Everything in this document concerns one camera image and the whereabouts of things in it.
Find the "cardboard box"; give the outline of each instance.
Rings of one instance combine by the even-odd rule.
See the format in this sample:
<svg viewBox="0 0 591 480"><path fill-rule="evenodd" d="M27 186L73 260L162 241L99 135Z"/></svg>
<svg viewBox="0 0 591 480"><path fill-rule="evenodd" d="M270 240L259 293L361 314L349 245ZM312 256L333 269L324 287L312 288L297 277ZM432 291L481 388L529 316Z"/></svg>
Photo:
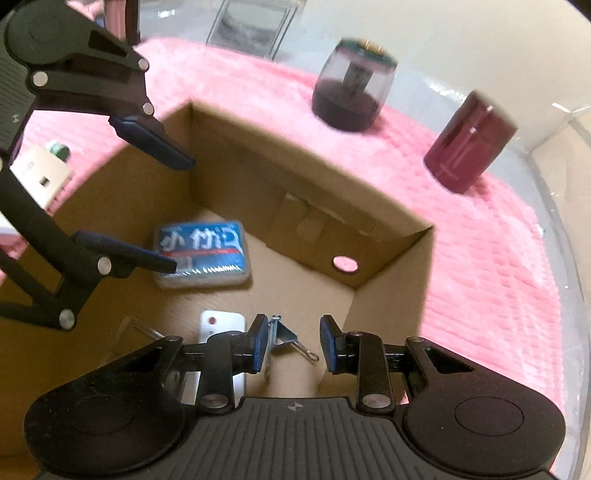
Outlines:
<svg viewBox="0 0 591 480"><path fill-rule="evenodd" d="M97 368L127 316L191 343L206 309L240 312L248 323L257 313L280 314L318 353L319 319L326 313L344 330L371 331L388 343L402 344L418 332L433 246L429 224L321 158L203 105L189 105L165 124L197 158L193 171L167 170L127 147L88 179L55 220L68 233L96 231L149 247L162 223L237 219L247 232L252 279L237 288L161 290L151 272L136 270L127 280L103 281L71 333L3 320L2 479L30 478L22 438L29 405ZM356 260L358 272L335 269L333 258L340 255ZM32 249L21 264L47 286L59 280ZM7 281L0 300L9 299L25 302L26 296ZM289 352L274 358L269 383L262 375L249 376L247 393L348 393L335 390L333 381L321 387L325 376L337 378L329 378L323 360L312 365Z"/></svg>

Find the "cardboard flap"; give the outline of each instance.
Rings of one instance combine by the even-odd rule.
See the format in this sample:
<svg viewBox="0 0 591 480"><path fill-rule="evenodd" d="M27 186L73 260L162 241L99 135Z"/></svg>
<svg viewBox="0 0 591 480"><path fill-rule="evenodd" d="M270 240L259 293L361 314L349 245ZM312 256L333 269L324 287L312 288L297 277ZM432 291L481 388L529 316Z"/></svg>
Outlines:
<svg viewBox="0 0 591 480"><path fill-rule="evenodd" d="M400 238L431 226L339 166L229 113L195 102L193 133L191 150L200 160L201 145L212 135L223 138L239 163L375 238Z"/></svg>

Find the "clear container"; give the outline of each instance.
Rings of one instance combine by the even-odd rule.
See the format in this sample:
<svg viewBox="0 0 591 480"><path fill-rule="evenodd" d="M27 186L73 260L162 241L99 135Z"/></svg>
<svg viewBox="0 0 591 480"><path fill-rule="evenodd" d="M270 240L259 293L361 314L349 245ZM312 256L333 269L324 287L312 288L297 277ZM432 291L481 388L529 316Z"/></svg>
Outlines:
<svg viewBox="0 0 591 480"><path fill-rule="evenodd" d="M342 39L320 72L312 111L339 130L368 129L388 98L397 66L369 40Z"/></svg>

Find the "black robotic arm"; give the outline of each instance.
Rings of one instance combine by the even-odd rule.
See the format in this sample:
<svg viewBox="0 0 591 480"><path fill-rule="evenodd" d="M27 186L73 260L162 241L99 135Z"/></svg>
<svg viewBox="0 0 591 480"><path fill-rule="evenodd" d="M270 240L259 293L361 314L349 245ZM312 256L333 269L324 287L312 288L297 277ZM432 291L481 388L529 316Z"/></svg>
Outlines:
<svg viewBox="0 0 591 480"><path fill-rule="evenodd" d="M33 300L0 303L0 316L71 330L102 278L126 278L135 267L172 273L176 263L93 233L70 238L36 204L9 168L33 110L107 115L119 137L165 166L188 170L194 160L153 117L148 60L64 0L16 3L0 31L0 212L62 274L52 293L0 249L0 269Z"/></svg>

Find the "hole in cardboard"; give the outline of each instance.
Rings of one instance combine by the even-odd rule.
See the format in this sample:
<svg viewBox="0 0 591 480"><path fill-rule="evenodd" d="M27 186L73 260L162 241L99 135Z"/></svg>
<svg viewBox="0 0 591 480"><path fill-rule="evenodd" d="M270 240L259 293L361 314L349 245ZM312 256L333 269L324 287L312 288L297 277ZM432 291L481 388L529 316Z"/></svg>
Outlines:
<svg viewBox="0 0 591 480"><path fill-rule="evenodd" d="M333 265L342 273L354 274L359 270L359 264L350 257L340 255L333 258Z"/></svg>

